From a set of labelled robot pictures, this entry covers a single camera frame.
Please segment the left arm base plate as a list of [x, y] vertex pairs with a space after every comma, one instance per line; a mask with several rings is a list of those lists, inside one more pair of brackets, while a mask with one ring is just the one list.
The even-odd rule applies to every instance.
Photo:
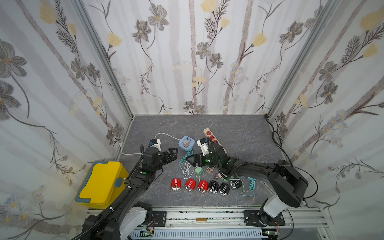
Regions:
[[154, 211], [152, 214], [152, 219], [144, 224], [146, 228], [153, 227], [165, 227], [167, 221], [167, 212], [166, 211]]

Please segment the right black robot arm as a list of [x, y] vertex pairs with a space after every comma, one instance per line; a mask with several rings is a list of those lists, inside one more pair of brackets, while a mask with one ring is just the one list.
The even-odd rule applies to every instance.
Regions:
[[269, 182], [274, 194], [263, 203], [260, 216], [275, 218], [283, 210], [301, 205], [309, 186], [308, 180], [301, 174], [304, 170], [285, 160], [269, 164], [242, 161], [229, 157], [224, 148], [209, 137], [201, 141], [203, 143], [199, 143], [199, 146], [202, 152], [186, 157], [186, 161], [192, 166], [216, 168], [226, 180], [241, 177]]

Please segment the black shaver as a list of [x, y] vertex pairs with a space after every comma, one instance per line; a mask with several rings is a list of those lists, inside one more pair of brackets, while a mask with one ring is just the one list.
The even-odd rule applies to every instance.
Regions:
[[209, 182], [209, 188], [208, 188], [209, 192], [212, 193], [212, 194], [216, 194], [219, 190], [219, 184], [217, 181], [215, 180], [212, 180]]
[[243, 182], [241, 180], [238, 180], [238, 179], [231, 180], [230, 186], [232, 187], [232, 189], [237, 190], [243, 186]]
[[221, 183], [219, 187], [219, 194], [222, 196], [227, 196], [230, 192], [231, 186], [228, 183]]

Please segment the red shaver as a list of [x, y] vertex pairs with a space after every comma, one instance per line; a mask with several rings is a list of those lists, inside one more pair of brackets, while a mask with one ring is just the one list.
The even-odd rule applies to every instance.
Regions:
[[193, 191], [196, 188], [196, 181], [194, 179], [188, 179], [185, 184], [185, 189], [189, 192]]
[[171, 183], [171, 190], [180, 191], [181, 185], [182, 185], [182, 181], [179, 178], [174, 178]]
[[208, 189], [209, 183], [206, 180], [201, 180], [197, 187], [198, 192], [205, 193]]

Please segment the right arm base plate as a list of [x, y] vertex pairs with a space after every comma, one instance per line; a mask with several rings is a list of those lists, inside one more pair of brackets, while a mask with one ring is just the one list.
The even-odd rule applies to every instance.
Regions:
[[272, 218], [266, 213], [260, 211], [243, 211], [244, 213], [244, 223], [248, 227], [258, 227], [265, 228], [268, 226], [277, 227], [285, 226], [286, 222], [282, 213], [278, 214], [277, 217]]

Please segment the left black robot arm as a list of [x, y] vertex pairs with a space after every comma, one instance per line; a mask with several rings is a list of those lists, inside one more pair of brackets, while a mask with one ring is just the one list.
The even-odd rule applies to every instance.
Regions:
[[178, 158], [178, 148], [160, 152], [141, 145], [140, 158], [126, 178], [125, 188], [97, 216], [90, 215], [74, 240], [125, 240], [141, 224], [153, 220], [152, 206], [137, 201], [156, 179], [156, 172]]

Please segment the blue round power cube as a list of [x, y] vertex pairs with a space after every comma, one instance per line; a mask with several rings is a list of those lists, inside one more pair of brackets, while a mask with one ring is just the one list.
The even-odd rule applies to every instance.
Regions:
[[195, 146], [196, 141], [192, 139], [191, 137], [184, 136], [179, 140], [179, 148], [188, 152], [190, 149], [192, 149]]

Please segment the beige power strip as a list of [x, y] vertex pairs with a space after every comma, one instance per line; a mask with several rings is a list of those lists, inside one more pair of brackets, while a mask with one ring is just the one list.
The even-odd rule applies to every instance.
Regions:
[[223, 146], [220, 144], [216, 136], [213, 134], [213, 132], [209, 128], [204, 129], [203, 133], [205, 137], [210, 138], [214, 143], [218, 143], [223, 148]]

